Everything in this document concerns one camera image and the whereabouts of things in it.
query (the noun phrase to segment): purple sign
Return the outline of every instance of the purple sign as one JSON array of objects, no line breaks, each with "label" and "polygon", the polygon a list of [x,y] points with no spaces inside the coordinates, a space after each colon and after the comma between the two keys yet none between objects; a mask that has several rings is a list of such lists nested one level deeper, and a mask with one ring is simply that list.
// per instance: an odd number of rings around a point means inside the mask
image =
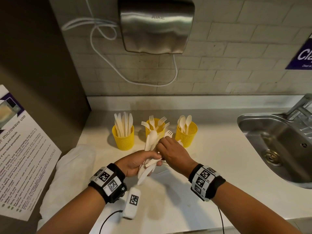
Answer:
[{"label": "purple sign", "polygon": [[286,67],[287,70],[312,70],[312,35]]}]

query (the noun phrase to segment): forearm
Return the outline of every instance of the forearm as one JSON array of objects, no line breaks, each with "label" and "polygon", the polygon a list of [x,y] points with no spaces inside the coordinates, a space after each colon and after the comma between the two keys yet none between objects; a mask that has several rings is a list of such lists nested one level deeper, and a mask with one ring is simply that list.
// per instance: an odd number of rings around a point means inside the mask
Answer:
[{"label": "forearm", "polygon": [[228,182],[217,189],[212,201],[241,234],[301,233],[267,206]]},{"label": "forearm", "polygon": [[88,234],[103,211],[105,201],[92,187],[87,187],[48,222],[37,234]]}]

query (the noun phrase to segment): yellow cup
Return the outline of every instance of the yellow cup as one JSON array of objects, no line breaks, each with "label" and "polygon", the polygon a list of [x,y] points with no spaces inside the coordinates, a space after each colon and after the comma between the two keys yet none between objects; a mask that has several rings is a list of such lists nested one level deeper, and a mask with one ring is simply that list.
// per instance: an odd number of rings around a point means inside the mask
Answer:
[{"label": "yellow cup", "polygon": [[116,130],[115,126],[113,126],[112,133],[113,133],[113,136],[115,138],[117,147],[120,150],[123,150],[123,151],[129,150],[135,144],[135,128],[133,125],[131,127],[131,134],[127,137],[118,137],[117,136],[117,130]]},{"label": "yellow cup", "polygon": [[191,122],[191,124],[189,125],[189,134],[184,134],[181,132],[180,127],[177,126],[177,132],[175,137],[176,141],[181,140],[184,148],[189,147],[197,133],[197,129],[197,125],[194,122]]},{"label": "yellow cup", "polygon": [[[155,124],[158,125],[158,118],[154,118]],[[154,129],[154,126],[151,127],[151,124],[149,123],[149,120],[147,120],[147,123],[150,125],[150,128]],[[165,135],[165,129],[163,128],[165,125],[165,122],[157,129],[157,134],[162,135],[162,137]],[[145,136],[147,137],[149,135],[150,131],[145,127]]]}]

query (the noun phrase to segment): paper sign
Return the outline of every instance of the paper sign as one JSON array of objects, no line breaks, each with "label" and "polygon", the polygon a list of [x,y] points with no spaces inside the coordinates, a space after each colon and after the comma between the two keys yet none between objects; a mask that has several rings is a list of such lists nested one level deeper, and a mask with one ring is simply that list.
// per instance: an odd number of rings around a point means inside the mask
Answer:
[{"label": "paper sign", "polygon": [[312,35],[286,67],[287,70],[312,70]]},{"label": "paper sign", "polygon": [[0,85],[0,215],[27,221],[61,151]]}]

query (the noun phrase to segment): white countertop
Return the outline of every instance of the white countertop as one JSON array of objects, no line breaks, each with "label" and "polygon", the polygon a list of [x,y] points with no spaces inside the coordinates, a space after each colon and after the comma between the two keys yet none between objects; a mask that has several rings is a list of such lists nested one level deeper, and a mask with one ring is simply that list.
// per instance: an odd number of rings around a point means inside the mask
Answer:
[{"label": "white countertop", "polygon": [[[219,109],[219,110],[163,110],[133,111],[135,145],[129,151],[116,148],[111,128],[115,112],[92,112],[78,144],[96,148],[94,172],[119,158],[144,149],[145,131],[139,126],[153,114],[166,116],[169,129],[176,131],[180,115],[192,114],[198,132],[187,148],[199,163],[209,165],[228,182],[239,187],[277,212],[285,219],[312,216],[312,190],[296,187],[278,177],[265,165],[237,125],[237,117],[246,113],[278,112],[272,109]],[[165,234],[222,227],[216,205],[201,201],[191,190],[190,183],[171,168],[153,174],[137,186],[137,177],[126,178],[128,188],[135,185],[142,192],[141,203],[134,220],[112,216],[102,233]],[[90,233],[99,233],[103,221],[115,210],[123,209],[123,202],[108,204]],[[232,224],[223,215],[224,226]]]}]

